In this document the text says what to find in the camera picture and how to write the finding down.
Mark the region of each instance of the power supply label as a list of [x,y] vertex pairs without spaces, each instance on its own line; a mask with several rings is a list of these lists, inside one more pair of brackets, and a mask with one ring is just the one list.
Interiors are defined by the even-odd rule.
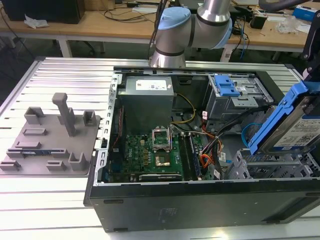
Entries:
[[144,91],[166,91],[167,82],[166,80],[137,80],[135,82],[135,89]]
[[300,119],[274,147],[281,147],[282,150],[304,147],[318,135],[320,135],[320,119]]

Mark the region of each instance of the gray robot arm segment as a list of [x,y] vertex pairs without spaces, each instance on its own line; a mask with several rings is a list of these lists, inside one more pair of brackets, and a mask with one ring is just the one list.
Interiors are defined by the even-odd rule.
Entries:
[[231,34],[229,5],[230,0],[206,0],[197,14],[191,15],[183,24],[159,29],[150,65],[155,68],[183,68],[186,66],[186,47],[212,49],[222,45],[222,40],[226,42]]

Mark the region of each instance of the motherboard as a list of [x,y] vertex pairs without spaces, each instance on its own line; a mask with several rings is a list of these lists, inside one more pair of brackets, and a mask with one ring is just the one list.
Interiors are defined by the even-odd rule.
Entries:
[[[189,153],[190,139],[194,152]],[[155,143],[156,146],[165,146],[168,141],[169,149],[155,148]],[[156,134],[155,138],[152,134],[128,134],[124,145],[123,161],[111,163],[106,176],[108,182],[138,182],[142,179],[152,182],[153,178],[156,180],[156,176],[159,175],[184,181],[189,179],[189,172],[192,171],[190,169],[195,171],[195,166],[199,164],[198,156],[203,147],[202,139],[197,134],[171,134],[170,137],[166,134]]]

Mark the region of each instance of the chip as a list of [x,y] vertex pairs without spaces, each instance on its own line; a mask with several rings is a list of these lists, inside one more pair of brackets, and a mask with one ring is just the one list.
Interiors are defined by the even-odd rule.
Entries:
[[170,167],[170,153],[157,152],[155,154],[155,166],[157,166],[157,167]]

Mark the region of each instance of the floor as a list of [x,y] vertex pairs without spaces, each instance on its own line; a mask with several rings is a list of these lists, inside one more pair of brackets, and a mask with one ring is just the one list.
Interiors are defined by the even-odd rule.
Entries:
[[[14,41],[16,42],[16,47],[15,49],[10,49],[4,45],[0,38],[0,105],[33,62],[33,58],[22,46],[21,42],[18,39]],[[34,56],[61,57],[59,45],[52,40],[22,39],[22,41],[25,41],[24,44]],[[77,58],[114,59],[146,59],[147,57],[148,46],[146,44],[107,42],[105,43],[105,53],[100,52],[99,42],[91,42],[91,44],[96,50],[93,56],[90,48],[84,42],[71,41],[70,46],[73,56]],[[189,48],[185,51],[185,57],[187,61],[219,62],[222,51],[222,49],[202,49],[195,56],[192,56],[192,51]],[[240,59],[241,51],[241,49],[236,50],[230,61],[239,63],[276,63],[272,60],[274,54],[272,51],[247,50],[243,59]],[[292,64],[299,72],[303,72],[305,69],[305,63],[299,59],[297,54],[282,53],[277,63]]]

